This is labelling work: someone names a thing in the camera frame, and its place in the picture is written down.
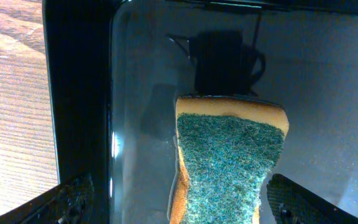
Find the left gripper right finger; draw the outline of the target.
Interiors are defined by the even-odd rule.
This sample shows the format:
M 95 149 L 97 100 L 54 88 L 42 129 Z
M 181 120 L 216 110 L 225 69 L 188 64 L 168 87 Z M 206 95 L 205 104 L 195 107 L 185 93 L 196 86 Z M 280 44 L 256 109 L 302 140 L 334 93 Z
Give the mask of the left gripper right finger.
M 267 199 L 278 224 L 358 224 L 357 217 L 281 174 L 269 180 Z

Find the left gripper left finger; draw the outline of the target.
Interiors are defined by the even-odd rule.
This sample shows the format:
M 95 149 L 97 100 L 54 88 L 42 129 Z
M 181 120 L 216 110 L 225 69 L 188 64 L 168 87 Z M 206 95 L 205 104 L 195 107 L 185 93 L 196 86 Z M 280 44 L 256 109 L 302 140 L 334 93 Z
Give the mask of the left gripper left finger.
M 0 215 L 0 224 L 88 223 L 93 202 L 93 180 L 90 174 L 82 174 Z

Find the yellow green sponge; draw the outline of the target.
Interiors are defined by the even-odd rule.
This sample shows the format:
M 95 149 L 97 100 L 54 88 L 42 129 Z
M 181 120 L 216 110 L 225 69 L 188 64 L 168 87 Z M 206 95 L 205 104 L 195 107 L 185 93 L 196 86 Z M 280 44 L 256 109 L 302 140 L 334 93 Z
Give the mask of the yellow green sponge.
M 258 223 L 260 191 L 277 165 L 289 122 L 271 103 L 180 97 L 171 223 Z

